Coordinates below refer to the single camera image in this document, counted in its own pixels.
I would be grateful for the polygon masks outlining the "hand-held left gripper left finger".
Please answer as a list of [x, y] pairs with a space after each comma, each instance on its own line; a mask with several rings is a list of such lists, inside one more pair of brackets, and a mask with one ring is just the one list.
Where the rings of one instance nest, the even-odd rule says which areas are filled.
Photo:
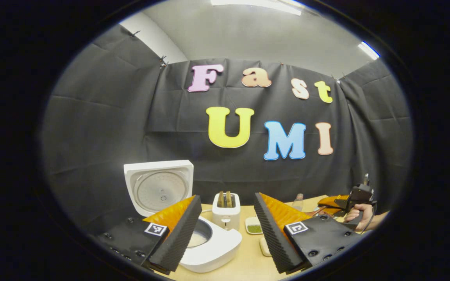
[[201, 211], [198, 195], [148, 217], [122, 209], [93, 221], [92, 237], [129, 263], [168, 275], [176, 271]]

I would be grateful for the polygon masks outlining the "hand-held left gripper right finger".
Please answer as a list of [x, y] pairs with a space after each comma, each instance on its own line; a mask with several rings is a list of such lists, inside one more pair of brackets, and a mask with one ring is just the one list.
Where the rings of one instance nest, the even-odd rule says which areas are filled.
[[279, 273], [328, 263], [362, 239], [328, 215], [310, 216], [260, 192], [255, 193], [254, 208]]

